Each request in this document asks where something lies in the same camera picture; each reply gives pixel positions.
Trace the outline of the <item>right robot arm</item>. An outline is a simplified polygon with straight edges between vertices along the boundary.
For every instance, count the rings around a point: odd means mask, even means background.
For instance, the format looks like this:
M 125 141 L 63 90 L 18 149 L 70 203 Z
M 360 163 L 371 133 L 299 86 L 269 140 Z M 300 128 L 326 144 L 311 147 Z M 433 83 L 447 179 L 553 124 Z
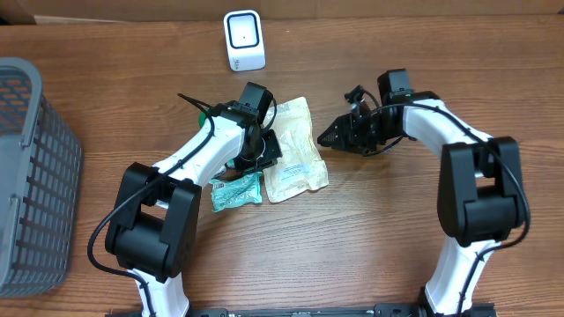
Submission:
M 414 304 L 377 304 L 373 316 L 494 316 L 472 295 L 492 253 L 522 242 L 531 226 L 520 151 L 510 136 L 493 137 L 452 114 L 434 92 L 416 92 L 405 69 L 377 79 L 373 96 L 358 85 L 345 94 L 349 114 L 318 138 L 322 147 L 383 154 L 404 138 L 440 160 L 437 215 L 445 240 L 430 280 Z

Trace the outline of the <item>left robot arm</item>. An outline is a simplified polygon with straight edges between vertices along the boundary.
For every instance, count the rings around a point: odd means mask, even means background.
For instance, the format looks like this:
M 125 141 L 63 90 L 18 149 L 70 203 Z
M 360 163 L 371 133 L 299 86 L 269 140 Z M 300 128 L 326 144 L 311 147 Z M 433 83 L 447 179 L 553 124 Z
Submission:
M 123 174 L 114 209 L 102 221 L 105 249 L 120 276 L 135 280 L 140 316 L 187 316 L 190 303 L 182 271 L 196 240 L 204 187 L 227 163 L 242 175 L 276 165 L 282 156 L 276 134 L 264 120 L 277 106 L 264 86 L 249 82 L 241 97 L 212 107 L 190 99 L 204 124 L 180 150 Z

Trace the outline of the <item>green lidded jar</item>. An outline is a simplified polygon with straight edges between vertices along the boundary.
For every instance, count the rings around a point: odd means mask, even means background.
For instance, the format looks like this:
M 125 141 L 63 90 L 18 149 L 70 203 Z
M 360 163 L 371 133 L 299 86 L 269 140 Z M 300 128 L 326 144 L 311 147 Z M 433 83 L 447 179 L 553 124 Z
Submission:
M 207 118 L 206 112 L 202 112 L 202 113 L 199 115 L 199 117 L 198 117 L 198 124 L 199 124 L 199 127 L 200 127 L 200 128 L 202 128 L 202 127 L 204 126 L 205 121 L 206 121 L 206 118 Z

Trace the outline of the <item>teal packet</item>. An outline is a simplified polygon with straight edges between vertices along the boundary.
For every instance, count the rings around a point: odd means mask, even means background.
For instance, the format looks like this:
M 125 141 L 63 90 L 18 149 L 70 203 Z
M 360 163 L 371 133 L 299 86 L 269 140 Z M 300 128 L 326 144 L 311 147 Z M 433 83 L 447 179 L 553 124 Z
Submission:
M 261 172 L 256 172 L 234 181 L 210 180 L 213 211 L 239 208 L 247 203 L 262 203 L 262 176 Z

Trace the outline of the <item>beige plastic pouch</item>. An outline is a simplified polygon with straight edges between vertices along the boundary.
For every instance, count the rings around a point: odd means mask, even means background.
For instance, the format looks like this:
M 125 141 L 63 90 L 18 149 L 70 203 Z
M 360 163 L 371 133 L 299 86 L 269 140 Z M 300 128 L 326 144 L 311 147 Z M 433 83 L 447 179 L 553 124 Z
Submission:
M 325 161 L 313 140 L 313 125 L 307 100 L 299 97 L 269 109 L 282 156 L 275 166 L 263 171 L 269 201 L 281 203 L 305 191 L 329 185 Z

